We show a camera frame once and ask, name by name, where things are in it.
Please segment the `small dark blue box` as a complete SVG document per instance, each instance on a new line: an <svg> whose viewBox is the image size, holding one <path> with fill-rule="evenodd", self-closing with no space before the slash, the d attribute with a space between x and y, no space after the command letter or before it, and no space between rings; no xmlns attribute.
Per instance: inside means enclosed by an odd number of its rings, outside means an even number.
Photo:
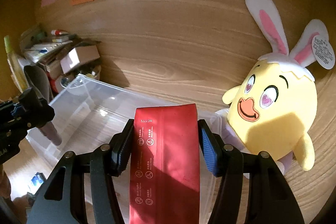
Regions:
<svg viewBox="0 0 336 224"><path fill-rule="evenodd" d="M37 172L36 174L34 174L33 178L31 179L31 185L33 187L40 187L41 185L44 184L45 181L46 181L46 177L44 176L44 174L41 172Z"/></svg>

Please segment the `red foil pouch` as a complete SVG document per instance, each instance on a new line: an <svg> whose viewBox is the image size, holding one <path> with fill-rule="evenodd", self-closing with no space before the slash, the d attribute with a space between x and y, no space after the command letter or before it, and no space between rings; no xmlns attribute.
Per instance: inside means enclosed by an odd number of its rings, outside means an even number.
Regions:
<svg viewBox="0 0 336 224"><path fill-rule="evenodd" d="M130 223L198 223L200 160L194 104L135 112Z"/></svg>

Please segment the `beige cylindrical tube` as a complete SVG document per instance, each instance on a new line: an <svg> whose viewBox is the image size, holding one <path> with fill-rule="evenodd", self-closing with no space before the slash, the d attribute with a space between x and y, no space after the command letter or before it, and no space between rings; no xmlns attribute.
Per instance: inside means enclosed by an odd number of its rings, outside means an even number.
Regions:
<svg viewBox="0 0 336 224"><path fill-rule="evenodd" d="M62 138L58 134L52 122L47 122L44 126L39 128L39 131L56 146L61 145Z"/></svg>

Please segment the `yellow spray bottle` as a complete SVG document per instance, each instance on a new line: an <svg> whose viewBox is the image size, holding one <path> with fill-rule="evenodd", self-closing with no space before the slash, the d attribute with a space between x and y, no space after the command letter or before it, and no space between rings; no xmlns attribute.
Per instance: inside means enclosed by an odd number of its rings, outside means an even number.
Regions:
<svg viewBox="0 0 336 224"><path fill-rule="evenodd" d="M23 68L19 62L22 58L13 50L10 37L8 35L4 37L4 43L7 54L7 62L11 70L11 77L19 91L22 93L29 87Z"/></svg>

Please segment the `folded white paper booklet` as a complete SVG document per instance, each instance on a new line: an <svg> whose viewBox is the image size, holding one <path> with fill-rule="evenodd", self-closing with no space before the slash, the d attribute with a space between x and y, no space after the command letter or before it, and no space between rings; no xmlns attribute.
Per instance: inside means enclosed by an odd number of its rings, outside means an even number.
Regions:
<svg viewBox="0 0 336 224"><path fill-rule="evenodd" d="M22 57L18 59L18 62L23 70L28 86L34 88L39 98L43 97L50 103L54 96L46 72Z"/></svg>

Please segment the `white bowl of stones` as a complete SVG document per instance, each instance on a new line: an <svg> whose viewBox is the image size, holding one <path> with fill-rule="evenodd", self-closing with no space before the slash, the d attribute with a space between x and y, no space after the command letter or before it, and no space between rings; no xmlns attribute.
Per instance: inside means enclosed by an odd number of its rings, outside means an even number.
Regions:
<svg viewBox="0 0 336 224"><path fill-rule="evenodd" d="M91 81L99 80L101 65L83 65L68 75L60 77L60 91L66 90L72 95L82 96L91 90Z"/></svg>

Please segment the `clear plastic storage bin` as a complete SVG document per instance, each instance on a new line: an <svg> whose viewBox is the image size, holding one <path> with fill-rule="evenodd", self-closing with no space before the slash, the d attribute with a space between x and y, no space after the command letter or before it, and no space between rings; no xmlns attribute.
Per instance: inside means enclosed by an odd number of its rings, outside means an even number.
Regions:
<svg viewBox="0 0 336 224"><path fill-rule="evenodd" d="M83 154L108 143L120 133L128 119L134 118L138 107L172 106L178 103L164 101L141 93L118 88L92 80L91 90L82 96L66 90L57 95L50 105L55 110L52 121L62 138L55 146L38 129L31 129L27 140L35 152L53 169L67 151ZM224 136L224 116L202 110L197 106L198 119L205 119L213 133ZM207 223L214 206L220 179L207 169L204 157L200 158L201 188L199 223ZM117 200L125 223L129 223L130 161L121 176L113 178Z"/></svg>

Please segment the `stack of books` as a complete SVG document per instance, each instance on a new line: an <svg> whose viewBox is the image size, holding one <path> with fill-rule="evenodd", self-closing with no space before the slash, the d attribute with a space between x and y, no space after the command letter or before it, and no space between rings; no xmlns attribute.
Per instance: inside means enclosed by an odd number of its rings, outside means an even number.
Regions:
<svg viewBox="0 0 336 224"><path fill-rule="evenodd" d="M85 40L76 34L70 33L63 36L53 36L51 33L46 32L40 24L22 33L20 41L20 48L25 58L42 67L47 72L49 78L53 80L57 79L60 75L68 74L63 73L60 60L69 51L76 47L92 45L96 45L97 47L98 42Z"/></svg>

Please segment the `small white cardboard box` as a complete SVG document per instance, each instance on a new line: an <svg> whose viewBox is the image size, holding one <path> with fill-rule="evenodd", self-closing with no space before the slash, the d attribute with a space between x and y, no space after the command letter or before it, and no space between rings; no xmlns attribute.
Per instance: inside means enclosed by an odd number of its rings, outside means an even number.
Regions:
<svg viewBox="0 0 336 224"><path fill-rule="evenodd" d="M60 60L64 74L100 58L96 45L76 47Z"/></svg>

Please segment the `red white marker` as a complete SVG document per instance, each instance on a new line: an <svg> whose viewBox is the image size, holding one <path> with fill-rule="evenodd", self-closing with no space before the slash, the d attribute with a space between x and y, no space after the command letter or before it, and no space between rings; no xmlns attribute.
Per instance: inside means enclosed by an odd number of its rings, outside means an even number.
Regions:
<svg viewBox="0 0 336 224"><path fill-rule="evenodd" d="M53 36L63 36L63 35L68 35L68 34L69 32L64 31L64 30L59 30L59 29L51 31L51 35Z"/></svg>

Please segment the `yellow chick plush toy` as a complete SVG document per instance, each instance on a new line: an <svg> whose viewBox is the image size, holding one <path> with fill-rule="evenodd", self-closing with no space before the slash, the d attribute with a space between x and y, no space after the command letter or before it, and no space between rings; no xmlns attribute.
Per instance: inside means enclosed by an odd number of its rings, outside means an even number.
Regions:
<svg viewBox="0 0 336 224"><path fill-rule="evenodd" d="M282 173L293 160L311 170L315 151L308 132L317 114L317 89L308 66L334 66L327 28L321 20L311 20L295 47L289 48L273 1L245 4L272 51L258 58L240 85L223 94L221 137L245 153L268 152Z"/></svg>

